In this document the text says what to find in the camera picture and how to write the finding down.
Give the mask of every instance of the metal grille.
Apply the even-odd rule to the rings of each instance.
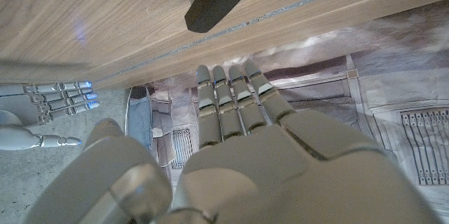
[[[402,112],[402,125],[413,150],[420,185],[449,184],[449,111]]]
[[[193,155],[190,130],[181,129],[173,131],[173,145],[176,150],[176,159],[171,163],[172,169],[182,169],[190,156]]]

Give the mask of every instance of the wooden table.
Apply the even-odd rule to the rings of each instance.
[[[242,0],[206,34],[190,0],[0,0],[0,81],[131,87],[440,0]]]

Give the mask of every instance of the robot finger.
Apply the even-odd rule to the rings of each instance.
[[[225,71],[220,66],[213,68],[215,91],[217,93],[218,112],[223,140],[232,136],[242,136],[243,129],[237,112]]]
[[[92,87],[89,81],[76,81],[69,83],[36,84],[24,86],[25,93],[56,93],[61,91],[76,91]]]
[[[263,73],[254,65],[253,62],[247,61],[245,64],[245,72],[251,85],[253,85],[259,100],[265,108],[268,117],[273,123],[280,124],[280,120],[287,114],[295,113],[295,110],[288,102],[279,94],[279,92],[268,82]]]
[[[266,126],[267,123],[259,109],[259,105],[255,102],[253,94],[250,92],[237,66],[234,65],[229,68],[229,78],[234,89],[236,106],[240,112],[245,132],[251,134],[255,130]]]
[[[222,133],[208,68],[199,65],[196,78],[199,99],[199,148],[201,149],[222,142]]]
[[[47,105],[50,108],[50,111],[59,110],[65,107],[71,107],[73,105],[79,104],[79,103],[86,103],[86,101],[89,100],[95,100],[97,98],[97,93],[90,92],[83,95],[76,95],[72,98],[63,98],[59,100],[54,100],[51,102],[48,102]]]
[[[41,94],[41,96],[43,97],[43,101],[44,102],[52,102],[55,100],[62,100],[64,98],[72,98],[78,95],[83,95],[83,94],[88,94],[88,93],[92,93],[93,89],[92,88],[83,88],[83,89],[78,89],[75,91],[61,91],[61,92],[57,92],[57,93],[46,93],[46,94]]]
[[[80,112],[84,112],[87,110],[91,110],[93,108],[98,107],[99,105],[100,105],[99,102],[94,100],[94,101],[90,101],[88,103],[82,103],[82,104],[75,105],[72,107],[67,107],[64,109],[56,110],[56,111],[50,111],[48,113],[48,116],[43,115],[44,118],[41,118],[41,119],[45,119],[46,121],[48,121],[49,119],[55,120],[55,119],[71,116],[73,114],[77,114]]]

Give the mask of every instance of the robotic hand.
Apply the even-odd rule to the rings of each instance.
[[[198,68],[201,149],[173,200],[150,153],[105,120],[25,222],[440,223],[376,142],[318,112],[297,113],[254,64],[245,71],[255,95],[237,67],[234,94],[221,67],[213,81]]]
[[[99,105],[92,83],[0,84],[0,150],[79,145],[73,137],[34,135],[23,126],[93,109]]]

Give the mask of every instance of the gray fabric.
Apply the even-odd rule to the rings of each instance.
[[[153,136],[162,137],[173,129],[173,121],[169,114],[153,111]]]
[[[171,142],[171,133],[168,133],[157,139],[157,153],[160,167],[169,165],[176,157]]]
[[[130,100],[128,135],[144,145],[147,150],[152,148],[152,104],[148,96]]]

